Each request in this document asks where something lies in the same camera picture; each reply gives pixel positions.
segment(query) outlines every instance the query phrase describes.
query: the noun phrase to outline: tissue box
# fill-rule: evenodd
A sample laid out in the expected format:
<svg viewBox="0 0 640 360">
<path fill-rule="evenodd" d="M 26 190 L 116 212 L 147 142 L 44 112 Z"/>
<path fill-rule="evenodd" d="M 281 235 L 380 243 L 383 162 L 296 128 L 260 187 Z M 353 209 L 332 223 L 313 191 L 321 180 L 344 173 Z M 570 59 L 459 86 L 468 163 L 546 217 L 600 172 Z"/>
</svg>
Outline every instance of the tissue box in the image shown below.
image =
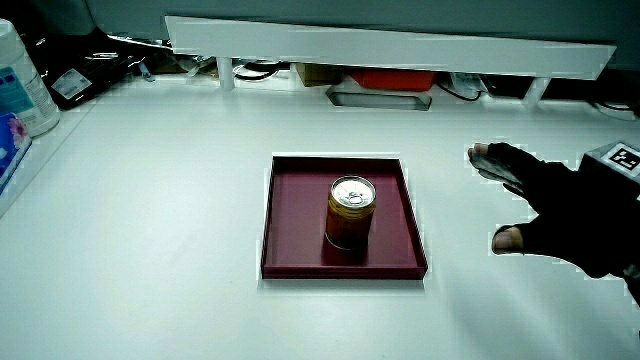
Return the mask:
<svg viewBox="0 0 640 360">
<path fill-rule="evenodd" d="M 0 196 L 30 146 L 20 119 L 12 113 L 0 115 Z"/>
</svg>

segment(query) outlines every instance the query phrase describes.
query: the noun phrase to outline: white table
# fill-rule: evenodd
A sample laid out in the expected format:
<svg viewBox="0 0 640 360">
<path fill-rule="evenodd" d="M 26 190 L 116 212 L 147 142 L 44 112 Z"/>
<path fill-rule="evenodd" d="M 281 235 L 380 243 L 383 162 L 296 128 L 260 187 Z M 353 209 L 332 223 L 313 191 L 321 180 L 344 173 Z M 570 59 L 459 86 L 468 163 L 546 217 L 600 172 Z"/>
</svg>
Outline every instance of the white table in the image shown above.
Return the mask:
<svg viewBox="0 0 640 360">
<path fill-rule="evenodd" d="M 159 77 L 84 105 L 0 218 L 2 358 L 640 356 L 640 311 L 622 280 L 491 253 L 499 225 L 534 213 L 465 154 L 507 141 L 576 168 L 585 151 L 637 139 L 640 123 L 436 90 L 428 112 L 336 108 L 323 89 L 294 90 Z M 399 153 L 424 281 L 261 280 L 273 152 Z"/>
</svg>

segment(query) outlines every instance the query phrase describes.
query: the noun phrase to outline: black cable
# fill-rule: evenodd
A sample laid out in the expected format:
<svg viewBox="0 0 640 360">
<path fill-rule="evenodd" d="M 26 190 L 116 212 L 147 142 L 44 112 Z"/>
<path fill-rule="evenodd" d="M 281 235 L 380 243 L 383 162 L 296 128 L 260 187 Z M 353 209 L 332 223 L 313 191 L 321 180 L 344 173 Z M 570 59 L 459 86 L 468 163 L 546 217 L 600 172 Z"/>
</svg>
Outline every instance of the black cable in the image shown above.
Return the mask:
<svg viewBox="0 0 640 360">
<path fill-rule="evenodd" d="M 234 69 L 233 73 L 237 79 L 245 80 L 245 81 L 259 81 L 275 75 L 280 70 L 288 70 L 290 67 L 290 64 L 282 61 L 277 63 L 267 63 L 267 64 L 249 62 L 244 64 L 242 67 L 249 71 L 262 72 L 264 74 L 260 74 L 256 76 L 240 75 Z"/>
<path fill-rule="evenodd" d="M 458 99 L 462 99 L 464 101 L 476 101 L 478 99 L 480 99 L 480 96 L 482 95 L 482 91 L 478 91 L 478 95 L 475 98 L 466 98 L 462 95 L 456 94 L 455 92 L 447 89 L 446 86 L 443 86 L 439 81 L 436 81 L 436 84 L 438 85 L 438 87 L 442 90 L 444 90 L 445 92 L 457 97 Z"/>
<path fill-rule="evenodd" d="M 626 108 L 619 108 L 616 106 L 611 106 L 611 105 L 607 105 L 604 102 L 598 102 L 598 105 L 602 106 L 602 107 L 606 107 L 607 109 L 611 109 L 611 110 L 616 110 L 616 111 L 632 111 L 631 106 L 627 106 Z"/>
</svg>

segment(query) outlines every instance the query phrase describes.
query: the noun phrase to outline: can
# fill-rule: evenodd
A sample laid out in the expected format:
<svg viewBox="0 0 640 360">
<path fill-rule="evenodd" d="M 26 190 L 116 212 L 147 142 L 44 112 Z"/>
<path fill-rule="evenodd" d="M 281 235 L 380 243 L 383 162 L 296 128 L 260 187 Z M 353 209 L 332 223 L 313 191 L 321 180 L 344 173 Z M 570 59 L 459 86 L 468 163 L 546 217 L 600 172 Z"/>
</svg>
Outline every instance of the can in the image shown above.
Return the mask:
<svg viewBox="0 0 640 360">
<path fill-rule="evenodd" d="M 325 237 L 342 250 L 366 248 L 376 208 L 376 189 L 369 180 L 348 175 L 331 185 Z"/>
<path fill-rule="evenodd" d="M 40 74 L 11 22 L 0 19 L 0 114 L 20 117 L 30 137 L 51 130 L 60 121 Z"/>
</svg>

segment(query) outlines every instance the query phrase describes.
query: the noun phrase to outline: red tray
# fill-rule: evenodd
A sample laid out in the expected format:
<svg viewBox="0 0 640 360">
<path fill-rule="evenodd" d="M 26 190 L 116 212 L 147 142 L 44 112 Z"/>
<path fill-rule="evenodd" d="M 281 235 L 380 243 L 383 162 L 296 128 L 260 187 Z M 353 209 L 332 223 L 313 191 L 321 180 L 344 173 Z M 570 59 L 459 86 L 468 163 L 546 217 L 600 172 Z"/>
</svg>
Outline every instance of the red tray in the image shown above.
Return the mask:
<svg viewBox="0 0 640 360">
<path fill-rule="evenodd" d="M 331 184 L 358 175 L 376 188 L 364 251 L 324 236 Z M 274 157 L 262 247 L 264 279 L 417 279 L 427 260 L 397 159 Z"/>
</svg>

